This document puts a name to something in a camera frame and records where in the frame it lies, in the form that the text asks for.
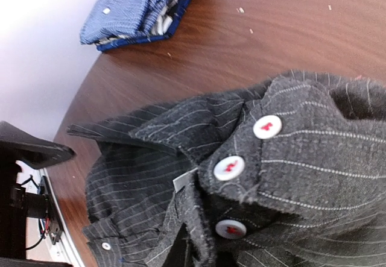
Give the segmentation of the black pinstriped long sleeve shirt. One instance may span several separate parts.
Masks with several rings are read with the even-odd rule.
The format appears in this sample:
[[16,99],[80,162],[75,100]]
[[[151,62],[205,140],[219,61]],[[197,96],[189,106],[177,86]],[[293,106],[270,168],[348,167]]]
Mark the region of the black pinstriped long sleeve shirt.
[[68,133],[99,266],[384,266],[385,87],[289,71]]

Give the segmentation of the blue checked shirt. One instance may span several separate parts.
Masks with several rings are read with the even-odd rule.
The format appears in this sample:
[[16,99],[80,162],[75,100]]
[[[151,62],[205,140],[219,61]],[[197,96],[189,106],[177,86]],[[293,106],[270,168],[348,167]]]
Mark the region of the blue checked shirt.
[[150,33],[169,0],[97,0],[80,30],[80,43],[95,45],[113,36]]

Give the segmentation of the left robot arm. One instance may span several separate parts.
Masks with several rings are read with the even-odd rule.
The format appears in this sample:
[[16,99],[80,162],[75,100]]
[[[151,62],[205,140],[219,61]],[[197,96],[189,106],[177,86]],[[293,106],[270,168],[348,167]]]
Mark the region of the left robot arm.
[[18,183],[20,162],[40,170],[59,165],[75,157],[64,145],[36,138],[6,121],[1,122],[1,266],[66,266],[65,262],[28,260],[27,218],[42,221],[40,240],[58,240],[63,231],[48,179],[42,177],[38,193],[25,186],[33,178]]

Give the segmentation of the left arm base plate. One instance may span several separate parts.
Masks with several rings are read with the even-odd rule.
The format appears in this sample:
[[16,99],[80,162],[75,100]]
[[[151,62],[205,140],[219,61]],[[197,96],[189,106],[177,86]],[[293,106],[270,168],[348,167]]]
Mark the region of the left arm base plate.
[[49,237],[52,245],[56,245],[60,242],[64,232],[59,209],[55,202],[54,192],[51,189],[48,177],[43,175],[39,185],[39,195],[43,195],[48,203],[48,212],[44,220],[46,235]]

